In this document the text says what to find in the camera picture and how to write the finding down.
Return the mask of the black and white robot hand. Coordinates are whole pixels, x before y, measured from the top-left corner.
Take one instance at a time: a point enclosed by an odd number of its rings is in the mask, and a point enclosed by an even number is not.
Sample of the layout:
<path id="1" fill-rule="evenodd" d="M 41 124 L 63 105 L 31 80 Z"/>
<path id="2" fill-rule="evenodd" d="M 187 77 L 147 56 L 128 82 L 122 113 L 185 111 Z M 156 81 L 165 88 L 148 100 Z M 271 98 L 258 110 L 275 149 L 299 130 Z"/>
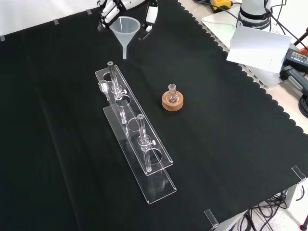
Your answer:
<path id="1" fill-rule="evenodd" d="M 141 7 L 147 3 L 144 23 L 138 32 L 138 39 L 145 39 L 151 32 L 158 15 L 158 2 L 156 0 L 99 0 L 99 24 L 98 32 L 104 32 L 118 19 L 124 12 Z"/>

